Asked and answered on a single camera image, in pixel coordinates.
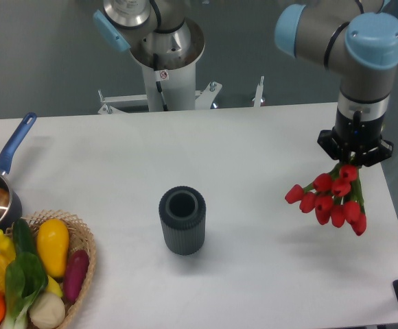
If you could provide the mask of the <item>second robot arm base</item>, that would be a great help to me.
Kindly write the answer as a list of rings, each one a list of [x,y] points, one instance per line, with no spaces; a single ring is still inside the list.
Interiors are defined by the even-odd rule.
[[[104,1],[93,14],[102,38],[155,71],[181,69],[204,51],[204,34],[184,1]]]

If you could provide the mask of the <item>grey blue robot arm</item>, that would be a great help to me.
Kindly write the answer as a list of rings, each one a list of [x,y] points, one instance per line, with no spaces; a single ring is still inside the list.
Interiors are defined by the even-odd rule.
[[[341,163],[371,167],[391,157],[382,128],[398,65],[398,19],[385,1],[292,4],[274,30],[276,46],[293,58],[341,77],[336,122],[318,144]]]

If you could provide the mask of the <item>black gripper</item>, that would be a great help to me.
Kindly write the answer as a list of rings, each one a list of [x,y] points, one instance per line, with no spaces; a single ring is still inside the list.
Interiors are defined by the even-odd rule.
[[[321,130],[317,143],[332,160],[354,161],[359,167],[372,167],[393,154],[394,144],[382,139],[385,114],[377,119],[364,121],[361,112],[350,119],[336,110],[336,122],[332,130]]]

